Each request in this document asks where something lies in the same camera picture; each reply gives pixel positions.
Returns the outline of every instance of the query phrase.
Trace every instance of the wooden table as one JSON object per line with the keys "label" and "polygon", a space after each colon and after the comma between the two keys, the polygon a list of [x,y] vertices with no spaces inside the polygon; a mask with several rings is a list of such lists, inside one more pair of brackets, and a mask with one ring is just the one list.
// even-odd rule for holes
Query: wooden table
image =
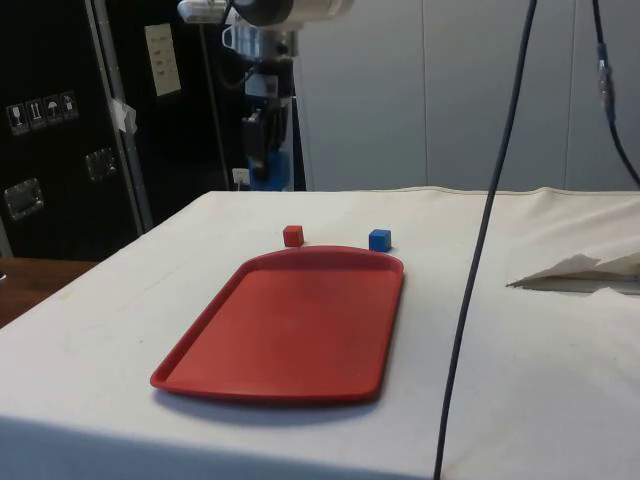
{"label": "wooden table", "polygon": [[93,262],[0,258],[0,328],[91,270]]}

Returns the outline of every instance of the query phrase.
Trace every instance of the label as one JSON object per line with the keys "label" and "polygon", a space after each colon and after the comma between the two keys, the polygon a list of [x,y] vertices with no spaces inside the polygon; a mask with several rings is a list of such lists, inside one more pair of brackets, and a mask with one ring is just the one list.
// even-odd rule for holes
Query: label
{"label": "label", "polygon": [[62,118],[65,120],[74,120],[80,116],[75,93],[63,92],[60,94],[60,100],[62,102]]}
{"label": "label", "polygon": [[149,50],[156,95],[161,97],[168,93],[180,91],[182,85],[180,84],[180,74],[176,63],[176,52],[173,48],[171,24],[150,25],[144,27],[144,33],[147,38],[147,49]]}
{"label": "label", "polygon": [[24,104],[18,103],[8,106],[7,118],[9,120],[9,126],[11,127],[11,133],[13,133],[14,136],[23,135],[31,130]]}
{"label": "label", "polygon": [[58,95],[45,97],[44,111],[49,125],[56,125],[64,120],[62,116],[62,102]]}
{"label": "label", "polygon": [[47,126],[46,113],[42,106],[42,100],[39,98],[29,100],[25,103],[25,107],[27,109],[27,117],[29,117],[31,130],[39,130]]}

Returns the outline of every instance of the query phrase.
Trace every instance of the red cube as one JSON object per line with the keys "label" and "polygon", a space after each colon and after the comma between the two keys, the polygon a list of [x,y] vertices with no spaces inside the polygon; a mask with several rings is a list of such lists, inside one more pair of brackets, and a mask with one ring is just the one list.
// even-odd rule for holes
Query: red cube
{"label": "red cube", "polygon": [[289,225],[282,233],[285,247],[301,247],[304,243],[304,234],[300,225]]}

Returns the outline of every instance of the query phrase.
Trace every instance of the white tablecloth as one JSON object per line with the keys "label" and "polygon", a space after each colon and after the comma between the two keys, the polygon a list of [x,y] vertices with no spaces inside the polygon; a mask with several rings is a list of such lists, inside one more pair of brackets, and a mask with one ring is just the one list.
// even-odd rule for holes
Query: white tablecloth
{"label": "white tablecloth", "polygon": [[[205,195],[0,330],[0,474],[430,478],[484,199],[436,189]],[[637,195],[498,197],[462,348],[446,478],[638,478],[640,300],[505,287],[523,237],[629,205],[637,208],[619,233],[637,235]],[[274,410],[155,391],[149,377],[170,348],[242,262],[281,249],[288,224],[303,225],[309,245],[366,248],[373,228],[392,230],[406,281],[382,398]]]}

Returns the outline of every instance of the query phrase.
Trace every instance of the tray rim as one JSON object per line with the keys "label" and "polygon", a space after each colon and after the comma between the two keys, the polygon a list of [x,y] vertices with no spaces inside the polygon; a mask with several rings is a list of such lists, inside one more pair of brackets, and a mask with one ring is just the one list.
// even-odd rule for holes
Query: tray rim
{"label": "tray rim", "polygon": [[[224,305],[227,299],[231,296],[231,294],[235,291],[236,287],[242,282],[242,280],[251,272],[259,271],[259,270],[281,270],[282,268],[264,268],[260,264],[264,261],[276,261],[281,258],[286,257],[305,257],[308,255],[315,254],[344,254],[349,256],[360,256],[368,259],[377,259],[379,263],[372,264],[367,266],[366,268],[346,268],[345,270],[387,270],[391,271],[399,278],[399,285],[396,291],[394,292],[394,311],[393,311],[393,320],[389,324],[390,331],[387,334],[388,342],[386,345],[386,349],[384,352],[384,358],[382,361],[383,371],[381,374],[380,380],[377,382],[375,388],[371,391],[361,392],[357,394],[346,394],[346,395],[330,395],[330,396],[320,396],[320,395],[286,395],[286,396],[277,396],[277,395],[269,395],[269,396],[260,396],[260,395],[247,395],[247,394],[225,394],[225,393],[212,393],[208,391],[195,391],[192,388],[181,388],[176,386],[173,383],[169,383],[167,381],[171,372],[175,369],[175,367],[180,363],[184,355],[189,351],[193,343],[198,339],[200,334],[207,327],[209,322],[213,320],[216,313],[220,308]],[[235,271],[235,273],[227,280],[224,286],[220,289],[220,291],[215,295],[215,297],[209,302],[209,304],[205,307],[205,309],[198,315],[195,321],[189,326],[186,332],[180,337],[180,340],[173,346],[173,348],[169,351],[169,353],[165,356],[162,362],[155,369],[150,378],[150,383],[153,387],[163,390],[166,392],[176,393],[188,395],[191,397],[205,397],[210,398],[212,400],[221,400],[221,401],[233,401],[233,402],[242,402],[242,403],[252,403],[252,404],[316,404],[316,403],[352,403],[352,402],[363,402],[366,400],[372,400],[377,398],[382,388],[385,371],[387,369],[388,363],[388,355],[391,348],[391,343],[393,340],[393,330],[395,328],[395,323],[397,320],[397,311],[400,305],[400,296],[402,294],[404,286],[404,264],[402,261],[396,257],[393,257],[388,254],[373,252],[371,250],[365,250],[361,248],[355,247],[343,247],[343,246],[308,246],[301,248],[290,248],[286,250],[280,250],[272,253],[267,253],[265,255],[260,255],[258,257],[252,258],[251,260],[247,260]]]}

